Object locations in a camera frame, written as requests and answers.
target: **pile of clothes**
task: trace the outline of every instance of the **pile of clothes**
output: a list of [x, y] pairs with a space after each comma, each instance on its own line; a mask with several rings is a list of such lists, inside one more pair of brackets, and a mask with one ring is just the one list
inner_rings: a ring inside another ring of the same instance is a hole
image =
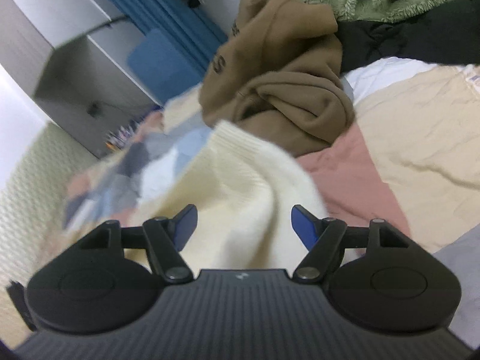
[[479, 63], [479, 35], [480, 0], [241, 0], [203, 81], [203, 120], [317, 152], [354, 120], [341, 73], [387, 56]]

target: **black garment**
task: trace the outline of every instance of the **black garment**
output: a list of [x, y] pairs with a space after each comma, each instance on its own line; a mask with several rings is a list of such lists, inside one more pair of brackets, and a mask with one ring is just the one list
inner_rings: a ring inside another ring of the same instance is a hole
[[445, 65], [480, 64], [480, 0], [455, 0], [395, 24], [340, 21], [342, 72], [389, 56]]

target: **brown hoodie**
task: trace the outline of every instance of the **brown hoodie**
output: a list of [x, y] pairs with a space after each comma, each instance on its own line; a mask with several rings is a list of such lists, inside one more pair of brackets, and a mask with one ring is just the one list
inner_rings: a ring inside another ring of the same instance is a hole
[[330, 146], [354, 116], [338, 78], [336, 31], [329, 5], [241, 0], [203, 80], [205, 123], [230, 120], [293, 156]]

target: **blue curtain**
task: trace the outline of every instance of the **blue curtain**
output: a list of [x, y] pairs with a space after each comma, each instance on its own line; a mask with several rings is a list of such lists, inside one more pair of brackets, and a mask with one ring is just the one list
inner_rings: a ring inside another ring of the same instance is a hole
[[196, 68], [207, 70], [219, 45], [227, 37], [199, 8], [180, 0], [111, 0], [145, 35], [160, 29], [173, 45], [193, 59]]

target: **wall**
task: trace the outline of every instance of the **wall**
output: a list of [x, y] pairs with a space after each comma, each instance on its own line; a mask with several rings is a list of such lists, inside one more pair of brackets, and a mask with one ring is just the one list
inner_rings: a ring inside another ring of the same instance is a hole
[[49, 117], [0, 66], [0, 190]]

